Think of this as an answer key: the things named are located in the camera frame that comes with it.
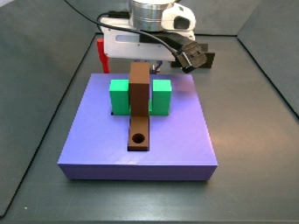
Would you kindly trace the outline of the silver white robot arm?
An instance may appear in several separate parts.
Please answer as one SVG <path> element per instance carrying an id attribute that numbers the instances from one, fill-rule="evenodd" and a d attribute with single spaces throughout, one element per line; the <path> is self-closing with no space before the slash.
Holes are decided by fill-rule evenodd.
<path id="1" fill-rule="evenodd" d="M 181 38 L 195 40 L 192 30 L 196 19 L 192 10 L 175 0 L 129 0 L 128 18 L 108 16 L 99 21 L 176 39 L 177 42 Z M 100 30 L 104 33 L 104 54 L 109 58 L 175 61 L 167 48 L 152 39 L 141 40 L 136 33 L 105 27 L 100 27 Z"/>

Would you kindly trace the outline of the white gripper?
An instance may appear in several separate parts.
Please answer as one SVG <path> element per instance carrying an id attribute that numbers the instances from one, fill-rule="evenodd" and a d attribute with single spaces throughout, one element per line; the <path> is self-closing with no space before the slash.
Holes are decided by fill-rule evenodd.
<path id="1" fill-rule="evenodd" d="M 139 35 L 100 27 L 104 33 L 104 53 L 109 58 L 175 61 L 168 49 L 156 43 L 141 43 Z"/>

